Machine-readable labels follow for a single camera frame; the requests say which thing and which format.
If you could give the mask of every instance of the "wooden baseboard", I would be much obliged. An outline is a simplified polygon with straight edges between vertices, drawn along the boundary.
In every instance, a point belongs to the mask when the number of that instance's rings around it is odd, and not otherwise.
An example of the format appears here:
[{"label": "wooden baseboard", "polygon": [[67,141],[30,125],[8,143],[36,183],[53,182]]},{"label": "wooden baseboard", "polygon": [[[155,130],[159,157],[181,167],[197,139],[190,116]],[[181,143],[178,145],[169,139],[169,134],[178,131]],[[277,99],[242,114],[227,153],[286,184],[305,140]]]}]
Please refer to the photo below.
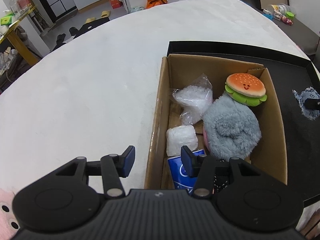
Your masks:
[{"label": "wooden baseboard", "polygon": [[99,5],[101,5],[101,4],[104,4],[104,3],[108,2],[108,1],[109,1],[109,0],[99,0],[99,1],[96,1],[96,2],[94,2],[94,3],[92,3],[92,4],[87,5],[86,7],[82,8],[82,9],[80,9],[80,10],[78,11],[78,13],[86,12],[86,11],[88,11],[88,10],[90,10],[90,9],[96,7],[96,6],[99,6]]}]

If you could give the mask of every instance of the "black pupil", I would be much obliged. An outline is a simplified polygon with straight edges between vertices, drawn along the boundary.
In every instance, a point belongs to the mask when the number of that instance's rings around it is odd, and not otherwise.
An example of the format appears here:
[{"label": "black pupil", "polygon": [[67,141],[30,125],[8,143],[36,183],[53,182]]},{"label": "black pupil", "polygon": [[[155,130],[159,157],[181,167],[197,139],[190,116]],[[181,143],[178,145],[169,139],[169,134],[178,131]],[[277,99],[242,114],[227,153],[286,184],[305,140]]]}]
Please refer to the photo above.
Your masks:
[{"label": "black pupil", "polygon": [[16,222],[11,222],[11,226],[14,228],[14,229],[19,229],[19,226]]},{"label": "black pupil", "polygon": [[5,206],[5,205],[2,206],[2,210],[4,212],[9,212],[9,208],[7,206]]}]

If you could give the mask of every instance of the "blue packet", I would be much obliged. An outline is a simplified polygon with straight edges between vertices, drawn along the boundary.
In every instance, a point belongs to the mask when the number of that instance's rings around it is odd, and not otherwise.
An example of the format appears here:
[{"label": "blue packet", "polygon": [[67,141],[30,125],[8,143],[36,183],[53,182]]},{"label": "blue packet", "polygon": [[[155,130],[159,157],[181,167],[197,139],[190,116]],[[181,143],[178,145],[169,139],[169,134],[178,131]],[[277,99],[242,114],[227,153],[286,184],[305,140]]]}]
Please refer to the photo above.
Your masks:
[{"label": "blue packet", "polygon": [[[204,150],[198,150],[192,152],[195,156],[204,154]],[[192,193],[194,184],[197,178],[188,177],[186,170],[184,169],[181,161],[181,156],[175,156],[168,158],[168,164],[171,171],[173,184],[175,189],[187,189],[189,194]]]}]

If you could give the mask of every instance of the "plush hamburger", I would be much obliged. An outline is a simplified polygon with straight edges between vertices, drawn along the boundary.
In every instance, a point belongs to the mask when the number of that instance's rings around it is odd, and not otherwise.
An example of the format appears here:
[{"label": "plush hamburger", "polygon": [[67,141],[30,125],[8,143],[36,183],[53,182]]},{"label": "plush hamburger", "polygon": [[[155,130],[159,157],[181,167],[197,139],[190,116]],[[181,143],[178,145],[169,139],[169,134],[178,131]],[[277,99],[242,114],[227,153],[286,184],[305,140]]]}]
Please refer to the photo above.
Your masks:
[{"label": "plush hamburger", "polygon": [[246,106],[258,106],[267,100],[264,84],[248,73],[228,76],[225,89],[235,101]]}]

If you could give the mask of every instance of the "orange gift bag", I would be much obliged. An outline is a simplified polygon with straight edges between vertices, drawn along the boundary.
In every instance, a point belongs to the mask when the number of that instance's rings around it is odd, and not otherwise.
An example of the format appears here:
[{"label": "orange gift bag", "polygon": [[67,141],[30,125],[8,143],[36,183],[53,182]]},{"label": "orange gift bag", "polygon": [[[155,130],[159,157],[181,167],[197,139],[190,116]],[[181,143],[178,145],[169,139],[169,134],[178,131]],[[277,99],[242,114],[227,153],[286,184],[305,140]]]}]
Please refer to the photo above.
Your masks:
[{"label": "orange gift bag", "polygon": [[160,4],[167,4],[167,0],[147,0],[146,9],[149,9],[153,6],[160,5]]}]

